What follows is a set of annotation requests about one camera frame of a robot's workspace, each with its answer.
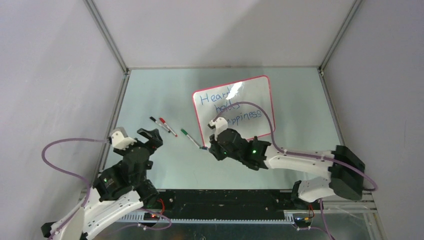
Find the pink framed whiteboard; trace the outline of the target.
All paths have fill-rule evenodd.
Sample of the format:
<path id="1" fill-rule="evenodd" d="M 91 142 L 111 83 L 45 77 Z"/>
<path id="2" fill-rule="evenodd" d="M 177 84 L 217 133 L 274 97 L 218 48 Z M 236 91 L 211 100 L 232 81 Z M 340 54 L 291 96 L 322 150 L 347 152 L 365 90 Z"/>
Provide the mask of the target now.
<path id="1" fill-rule="evenodd" d="M 276 130 L 271 81 L 266 75 L 198 90 L 192 101 L 201 141 L 207 147 L 213 134 L 208 123 L 217 115 L 247 140 L 268 136 Z"/>

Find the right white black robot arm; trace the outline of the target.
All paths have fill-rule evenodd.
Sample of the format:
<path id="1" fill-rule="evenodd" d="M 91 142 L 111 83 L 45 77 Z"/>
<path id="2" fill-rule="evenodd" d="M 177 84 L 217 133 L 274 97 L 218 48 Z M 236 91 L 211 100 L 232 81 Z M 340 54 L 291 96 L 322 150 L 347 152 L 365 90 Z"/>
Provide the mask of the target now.
<path id="1" fill-rule="evenodd" d="M 218 160 L 231 158 L 247 168 L 286 169 L 315 175 L 310 180 L 298 180 L 291 191 L 291 204 L 304 209 L 321 198 L 338 196 L 359 201 L 364 190 L 364 163 L 346 146 L 332 151 L 310 152 L 279 150 L 271 142 L 254 137 L 246 140 L 228 128 L 209 137 L 208 151 Z"/>

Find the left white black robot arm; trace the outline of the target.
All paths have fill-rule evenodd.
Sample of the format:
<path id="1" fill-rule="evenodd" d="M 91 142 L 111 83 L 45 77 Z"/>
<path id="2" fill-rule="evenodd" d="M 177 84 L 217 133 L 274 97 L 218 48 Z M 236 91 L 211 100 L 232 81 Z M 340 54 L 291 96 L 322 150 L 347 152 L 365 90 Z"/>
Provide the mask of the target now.
<path id="1" fill-rule="evenodd" d="M 129 137 L 123 127 L 111 131 L 107 139 L 113 152 L 122 159 L 104 169 L 93 183 L 76 173 L 64 170 L 46 159 L 49 147 L 67 142 L 61 139 L 48 144 L 41 153 L 42 160 L 53 169 L 84 181 L 87 190 L 83 199 L 62 219 L 46 222 L 41 226 L 44 238 L 48 240 L 92 240 L 105 228 L 123 216 L 141 208 L 160 205 L 159 192 L 147 178 L 147 171 L 153 167 L 151 155 L 163 145 L 157 128 L 140 128 L 137 134 L 145 142 Z"/>

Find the black capped marker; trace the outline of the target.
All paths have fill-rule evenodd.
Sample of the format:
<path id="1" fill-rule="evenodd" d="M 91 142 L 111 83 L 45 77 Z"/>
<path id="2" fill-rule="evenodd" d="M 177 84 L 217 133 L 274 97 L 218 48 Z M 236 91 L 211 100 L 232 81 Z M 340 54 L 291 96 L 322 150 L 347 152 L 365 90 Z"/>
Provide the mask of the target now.
<path id="1" fill-rule="evenodd" d="M 149 117 L 150 120 L 152 120 L 155 124 L 157 124 L 159 127 L 161 127 L 162 129 L 164 129 L 167 133 L 170 133 L 171 131 L 162 123 L 160 123 L 158 120 L 156 120 L 153 116 Z"/>

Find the red capped marker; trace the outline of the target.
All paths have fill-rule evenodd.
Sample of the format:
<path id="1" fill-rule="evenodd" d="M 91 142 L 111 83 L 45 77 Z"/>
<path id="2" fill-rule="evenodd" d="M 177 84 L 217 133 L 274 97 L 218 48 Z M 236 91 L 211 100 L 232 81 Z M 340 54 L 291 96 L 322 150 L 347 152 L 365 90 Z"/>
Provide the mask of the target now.
<path id="1" fill-rule="evenodd" d="M 175 137 L 178 136 L 178 134 L 168 125 L 168 123 L 162 117 L 160 117 L 159 120 Z"/>

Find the green capped marker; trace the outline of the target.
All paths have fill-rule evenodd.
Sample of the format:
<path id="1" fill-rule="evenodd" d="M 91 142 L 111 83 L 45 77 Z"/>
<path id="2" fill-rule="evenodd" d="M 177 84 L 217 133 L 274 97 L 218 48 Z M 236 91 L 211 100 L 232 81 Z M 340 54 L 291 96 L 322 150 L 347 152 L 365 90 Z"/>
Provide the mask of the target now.
<path id="1" fill-rule="evenodd" d="M 189 135 L 185 129 L 181 128 L 180 130 L 197 148 L 202 148 L 202 146 L 191 135 Z"/>

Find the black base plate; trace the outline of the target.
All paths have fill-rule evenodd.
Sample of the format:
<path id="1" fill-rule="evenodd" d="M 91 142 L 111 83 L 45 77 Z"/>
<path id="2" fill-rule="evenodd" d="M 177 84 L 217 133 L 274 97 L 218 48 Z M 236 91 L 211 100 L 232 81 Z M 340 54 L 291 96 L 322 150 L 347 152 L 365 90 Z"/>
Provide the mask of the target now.
<path id="1" fill-rule="evenodd" d="M 160 191 L 145 206 L 166 217 L 235 218 L 276 217 L 285 211 L 318 210 L 317 201 L 309 203 L 297 194 L 278 189 L 174 189 Z"/>

